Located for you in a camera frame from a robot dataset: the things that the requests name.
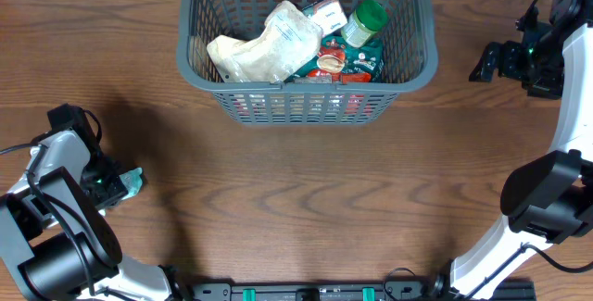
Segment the teal snack packet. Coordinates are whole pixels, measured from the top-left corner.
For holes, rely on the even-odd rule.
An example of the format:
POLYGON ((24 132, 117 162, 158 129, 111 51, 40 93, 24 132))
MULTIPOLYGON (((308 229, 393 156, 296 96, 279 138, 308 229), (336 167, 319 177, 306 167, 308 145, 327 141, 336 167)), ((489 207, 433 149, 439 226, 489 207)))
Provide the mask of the teal snack packet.
POLYGON ((120 175, 121 183, 127 190, 127 194, 122 197, 122 200, 130 199, 140 193, 144 184, 142 175, 143 169, 140 167, 131 169, 120 175))

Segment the green lidded jar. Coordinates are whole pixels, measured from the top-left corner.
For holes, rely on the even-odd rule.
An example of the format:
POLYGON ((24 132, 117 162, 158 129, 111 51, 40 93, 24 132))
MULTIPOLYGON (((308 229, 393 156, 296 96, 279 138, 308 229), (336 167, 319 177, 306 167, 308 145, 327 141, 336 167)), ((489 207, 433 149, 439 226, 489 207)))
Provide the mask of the green lidded jar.
POLYGON ((341 29, 342 38, 355 48, 363 47, 389 21, 385 9, 375 0, 363 0, 341 29))

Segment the green Nescafe coffee bag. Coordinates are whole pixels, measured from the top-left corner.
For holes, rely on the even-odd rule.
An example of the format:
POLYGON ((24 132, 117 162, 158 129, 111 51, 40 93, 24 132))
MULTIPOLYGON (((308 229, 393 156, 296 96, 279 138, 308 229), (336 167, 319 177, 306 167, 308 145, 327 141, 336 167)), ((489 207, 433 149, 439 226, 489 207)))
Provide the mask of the green Nescafe coffee bag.
POLYGON ((342 37, 322 39, 318 54, 286 82, 293 83, 368 83, 379 82, 384 68, 383 43, 371 39, 361 48, 346 43, 342 37))

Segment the Kleenex tissue multipack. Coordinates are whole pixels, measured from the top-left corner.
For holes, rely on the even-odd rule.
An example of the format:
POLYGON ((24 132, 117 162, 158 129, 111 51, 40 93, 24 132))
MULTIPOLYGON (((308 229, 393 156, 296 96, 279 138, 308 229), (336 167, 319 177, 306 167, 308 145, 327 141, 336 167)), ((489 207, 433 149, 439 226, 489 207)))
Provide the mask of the Kleenex tissue multipack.
POLYGON ((339 0, 319 0, 304 7, 302 13, 322 29, 323 37, 347 24, 347 16, 339 0))

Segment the orange spaghetti packet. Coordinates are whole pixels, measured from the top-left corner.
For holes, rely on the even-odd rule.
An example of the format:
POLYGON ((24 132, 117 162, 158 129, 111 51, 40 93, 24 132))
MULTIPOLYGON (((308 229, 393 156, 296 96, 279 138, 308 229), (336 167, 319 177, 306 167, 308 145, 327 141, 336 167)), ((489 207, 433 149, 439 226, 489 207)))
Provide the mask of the orange spaghetti packet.
POLYGON ((216 96, 229 115, 245 123, 349 123, 368 119, 378 97, 344 93, 236 93, 216 96))

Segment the beige paper bag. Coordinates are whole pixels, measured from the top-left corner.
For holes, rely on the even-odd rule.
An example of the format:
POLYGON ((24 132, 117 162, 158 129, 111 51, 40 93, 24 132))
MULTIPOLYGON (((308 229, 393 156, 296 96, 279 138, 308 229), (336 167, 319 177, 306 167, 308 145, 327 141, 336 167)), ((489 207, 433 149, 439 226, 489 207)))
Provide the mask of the beige paper bag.
POLYGON ((321 27, 288 1, 276 6, 264 25, 256 39, 220 35, 207 45, 225 82, 283 82, 319 52, 321 27))

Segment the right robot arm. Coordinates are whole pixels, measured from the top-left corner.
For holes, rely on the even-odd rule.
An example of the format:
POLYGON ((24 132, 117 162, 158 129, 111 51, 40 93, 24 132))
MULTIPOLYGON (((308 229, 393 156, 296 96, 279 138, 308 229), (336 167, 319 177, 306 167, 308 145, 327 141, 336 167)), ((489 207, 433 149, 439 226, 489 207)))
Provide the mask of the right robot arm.
POLYGON ((530 6, 516 22, 519 43, 491 43, 469 76, 521 83, 560 100, 549 151, 511 173, 495 224, 435 281, 434 299, 487 300, 533 255, 592 230, 592 0, 553 0, 549 22, 530 6))

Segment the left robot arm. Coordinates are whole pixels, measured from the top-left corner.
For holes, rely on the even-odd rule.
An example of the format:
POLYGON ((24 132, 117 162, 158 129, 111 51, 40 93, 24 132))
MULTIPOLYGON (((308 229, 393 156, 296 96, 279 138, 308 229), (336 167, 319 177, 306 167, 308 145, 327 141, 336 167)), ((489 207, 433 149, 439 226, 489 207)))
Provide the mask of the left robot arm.
POLYGON ((168 267, 123 254, 102 214, 128 198, 100 134, 68 127, 30 142, 1 197, 1 260, 28 300, 189 300, 168 267))

